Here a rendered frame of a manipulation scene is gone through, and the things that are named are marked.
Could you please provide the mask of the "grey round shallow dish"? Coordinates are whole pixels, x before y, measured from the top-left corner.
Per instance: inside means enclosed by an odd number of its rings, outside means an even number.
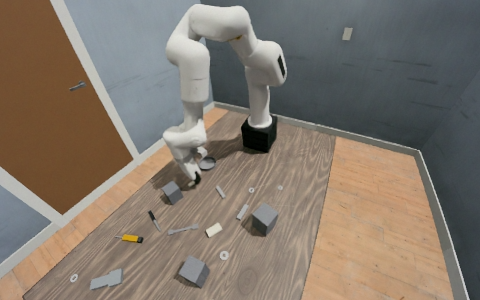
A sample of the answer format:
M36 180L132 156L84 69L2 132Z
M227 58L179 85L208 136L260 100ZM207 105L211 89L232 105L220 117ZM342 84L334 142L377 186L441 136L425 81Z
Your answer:
M211 156L206 156L199 160L198 165L202 171L211 171L216 167L216 159Z

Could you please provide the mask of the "cream flat bar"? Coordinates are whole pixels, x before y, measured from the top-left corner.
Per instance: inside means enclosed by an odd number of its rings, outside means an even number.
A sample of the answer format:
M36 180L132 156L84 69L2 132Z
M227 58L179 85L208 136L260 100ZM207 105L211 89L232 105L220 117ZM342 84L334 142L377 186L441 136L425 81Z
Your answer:
M217 224L213 225L212 227L208 228L206 230L206 232L207 232L207 234L210 238L211 236L213 236L214 234L218 233L221 230L222 230L221 226L219 225L219 223L217 223Z

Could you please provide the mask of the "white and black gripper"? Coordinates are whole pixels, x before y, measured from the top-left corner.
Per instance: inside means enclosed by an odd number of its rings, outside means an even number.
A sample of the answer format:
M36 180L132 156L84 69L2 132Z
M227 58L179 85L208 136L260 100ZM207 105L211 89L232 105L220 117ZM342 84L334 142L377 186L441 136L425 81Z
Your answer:
M186 163L178 163L181 170L194 182L195 184L197 185L200 181L201 181L201 177L199 176L199 174L201 175L201 172L200 172L200 169L198 167L198 165L196 164L194 158L192 157L191 160L189 160L188 162ZM182 164L182 165L180 165ZM198 174L199 173L199 174ZM197 177L197 178L196 178ZM195 181L196 179L196 181ZM199 181L198 181L198 180Z

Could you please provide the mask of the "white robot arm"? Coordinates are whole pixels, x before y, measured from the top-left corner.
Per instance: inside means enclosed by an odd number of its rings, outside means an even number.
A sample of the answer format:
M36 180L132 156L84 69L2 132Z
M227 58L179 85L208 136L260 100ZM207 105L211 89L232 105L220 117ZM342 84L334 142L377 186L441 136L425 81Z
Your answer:
M177 163L186 163L196 154L203 158L208 155L201 146L207 141L203 103L208 100L210 55L207 48L199 43L202 37L218 42L229 41L245 66L250 104L248 124L251 127L262 129L271 124L268 86L279 87L286 79L281 47L274 42L256 39L249 15L243 7L193 5L166 46L168 61L179 67L184 108L185 130L171 127L163 133L163 139Z

